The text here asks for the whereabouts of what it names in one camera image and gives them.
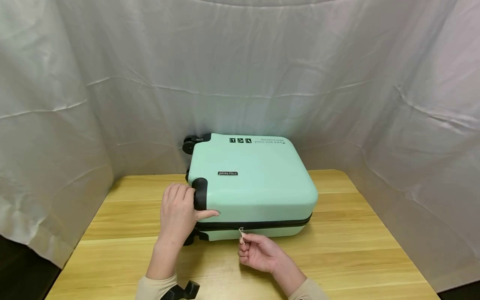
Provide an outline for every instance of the hard shell suitcase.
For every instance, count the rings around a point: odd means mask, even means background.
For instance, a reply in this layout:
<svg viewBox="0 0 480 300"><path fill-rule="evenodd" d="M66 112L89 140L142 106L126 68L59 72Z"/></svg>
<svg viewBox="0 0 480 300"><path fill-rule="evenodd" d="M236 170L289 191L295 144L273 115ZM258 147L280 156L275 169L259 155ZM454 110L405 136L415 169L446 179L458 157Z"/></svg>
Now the hard shell suitcase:
<svg viewBox="0 0 480 300"><path fill-rule="evenodd" d="M293 144L284 137L206 134L188 136L193 154L185 179L196 189L196 210L220 216L197 222L201 240L228 240L245 232L268 237L299 233L310 220L318 192Z"/></svg>

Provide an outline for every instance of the swiss polo logo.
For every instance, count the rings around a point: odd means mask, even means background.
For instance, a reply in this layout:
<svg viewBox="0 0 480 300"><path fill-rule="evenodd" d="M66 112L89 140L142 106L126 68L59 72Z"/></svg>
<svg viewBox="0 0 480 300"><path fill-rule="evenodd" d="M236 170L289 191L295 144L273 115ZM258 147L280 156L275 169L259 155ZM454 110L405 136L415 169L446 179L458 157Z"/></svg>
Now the swiss polo logo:
<svg viewBox="0 0 480 300"><path fill-rule="evenodd" d="M239 173L238 172L219 172L218 174L221 176L237 176Z"/></svg>

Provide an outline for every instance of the suitcase wheel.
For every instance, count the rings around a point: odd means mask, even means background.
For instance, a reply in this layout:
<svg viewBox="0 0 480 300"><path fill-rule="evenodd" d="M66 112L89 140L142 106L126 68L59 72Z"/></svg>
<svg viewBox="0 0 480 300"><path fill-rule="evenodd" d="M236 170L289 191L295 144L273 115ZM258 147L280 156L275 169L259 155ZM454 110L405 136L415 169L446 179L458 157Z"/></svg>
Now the suitcase wheel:
<svg viewBox="0 0 480 300"><path fill-rule="evenodd" d="M193 147L195 147L195 144L196 144L196 142L186 141L186 142L183 143L182 150L186 154L192 155L193 154Z"/></svg>
<svg viewBox="0 0 480 300"><path fill-rule="evenodd" d="M193 244L194 241L195 241L195 230L192 231L192 233L187 237L187 239L185 240L183 245L184 246L190 246L190 245Z"/></svg>
<svg viewBox="0 0 480 300"><path fill-rule="evenodd" d="M197 142L198 140L200 140L200 138L196 135L187 135L184 139L183 139L183 142Z"/></svg>

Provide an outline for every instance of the wood grain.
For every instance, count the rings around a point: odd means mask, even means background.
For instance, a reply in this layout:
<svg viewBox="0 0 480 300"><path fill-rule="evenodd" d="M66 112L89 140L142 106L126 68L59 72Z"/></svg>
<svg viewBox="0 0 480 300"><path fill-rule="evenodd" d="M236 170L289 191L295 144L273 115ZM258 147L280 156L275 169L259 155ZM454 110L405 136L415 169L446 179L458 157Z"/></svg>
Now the wood grain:
<svg viewBox="0 0 480 300"><path fill-rule="evenodd" d="M275 238L308 277L333 300L438 299L344 173L309 173L319 193L309 224L296 236ZM184 183L184 175L118 180L47 299L133 299L172 182ZM236 252L236 241L196 240L180 254L180 284L200 283L199 300L284 299L271 276L240 265Z"/></svg>

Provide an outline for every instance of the finger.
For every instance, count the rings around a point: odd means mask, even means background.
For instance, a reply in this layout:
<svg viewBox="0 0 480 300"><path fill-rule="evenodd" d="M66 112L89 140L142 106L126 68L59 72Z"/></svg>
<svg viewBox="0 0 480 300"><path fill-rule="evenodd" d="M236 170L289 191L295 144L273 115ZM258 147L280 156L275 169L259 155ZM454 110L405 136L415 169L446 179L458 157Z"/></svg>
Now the finger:
<svg viewBox="0 0 480 300"><path fill-rule="evenodd" d="M179 189L177 190L175 198L177 198L178 200L183 200L183 198L185 198L185 192L187 191L187 188L189 188L188 185L181 184Z"/></svg>
<svg viewBox="0 0 480 300"><path fill-rule="evenodd" d="M242 251L242 250L239 250L239 256L240 257L243 257L243 256L248 256L248 251Z"/></svg>
<svg viewBox="0 0 480 300"><path fill-rule="evenodd" d="M187 188L187 191L185 192L185 200L190 201L193 204L193 196L195 195L195 189L194 188Z"/></svg>
<svg viewBox="0 0 480 300"><path fill-rule="evenodd" d="M179 183L172 185L172 187L170 188L170 191L168 192L168 198L169 199L175 198L175 195L177 194L177 191L179 190L179 187L180 187Z"/></svg>
<svg viewBox="0 0 480 300"><path fill-rule="evenodd" d="M195 216L197 220L207 219L212 216L219 216L220 213L216 210L196 210Z"/></svg>
<svg viewBox="0 0 480 300"><path fill-rule="evenodd" d="M162 200L166 200L168 198L168 193L170 192L172 185L173 183L167 186L167 188L163 191Z"/></svg>
<svg viewBox="0 0 480 300"><path fill-rule="evenodd" d="M240 263L244 265L248 265L248 257L247 256L240 256Z"/></svg>
<svg viewBox="0 0 480 300"><path fill-rule="evenodd" d="M243 235L243 239L245 241L252 241L252 242L255 242L257 244L263 243L266 240L268 240L268 237L266 237L264 235L254 234L254 233L244 233L242 235Z"/></svg>
<svg viewBox="0 0 480 300"><path fill-rule="evenodd" d="M247 251L248 249L250 249L250 243L239 244L239 249L242 251Z"/></svg>

